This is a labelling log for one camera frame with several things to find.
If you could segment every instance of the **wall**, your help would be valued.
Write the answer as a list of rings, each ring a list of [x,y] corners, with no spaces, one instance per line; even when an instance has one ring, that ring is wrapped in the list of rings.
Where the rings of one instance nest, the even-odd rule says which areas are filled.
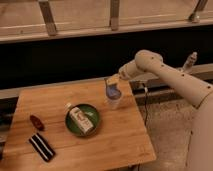
[[[140,49],[182,66],[197,51],[197,64],[213,63],[213,26],[144,31],[1,44],[0,89],[102,77],[114,74]]]

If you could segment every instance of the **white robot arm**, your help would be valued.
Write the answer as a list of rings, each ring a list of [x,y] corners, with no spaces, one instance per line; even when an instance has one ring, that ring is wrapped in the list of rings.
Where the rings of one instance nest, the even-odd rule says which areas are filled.
[[[163,63],[161,55],[141,50],[135,59],[119,69],[120,78],[132,79],[151,72],[196,107],[189,146],[187,171],[213,171],[213,86]]]

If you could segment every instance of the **green plate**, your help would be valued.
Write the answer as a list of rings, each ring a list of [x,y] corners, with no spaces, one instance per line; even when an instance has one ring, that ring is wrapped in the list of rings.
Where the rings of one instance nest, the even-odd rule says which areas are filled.
[[[78,104],[76,107],[80,108],[85,115],[88,117],[88,119],[93,123],[94,128],[89,131],[88,133],[84,134],[79,127],[75,124],[75,122],[72,120],[72,118],[69,116],[69,113],[67,113],[65,118],[65,123],[67,128],[70,132],[75,134],[76,136],[88,136],[94,133],[99,126],[100,123],[100,115],[97,111],[97,109],[89,104]]]

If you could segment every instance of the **gray floor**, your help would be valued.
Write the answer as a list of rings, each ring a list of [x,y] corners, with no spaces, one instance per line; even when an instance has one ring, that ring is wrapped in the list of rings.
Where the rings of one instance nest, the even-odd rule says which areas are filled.
[[[144,98],[136,99],[145,118]],[[173,90],[150,93],[147,109],[147,129],[157,160],[141,165],[140,171],[183,171],[195,109]]]

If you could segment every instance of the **cable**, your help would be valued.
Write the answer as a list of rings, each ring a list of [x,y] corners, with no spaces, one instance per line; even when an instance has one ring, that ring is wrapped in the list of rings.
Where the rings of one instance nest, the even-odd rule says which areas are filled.
[[[145,116],[145,120],[144,120],[144,124],[145,126],[147,125],[147,121],[148,121],[148,117],[149,117],[149,112],[147,109],[147,101],[148,101],[148,88],[147,86],[143,83],[143,88],[144,88],[144,92],[145,92],[145,101],[144,101],[144,107],[145,107],[145,112],[146,112],[146,116]]]

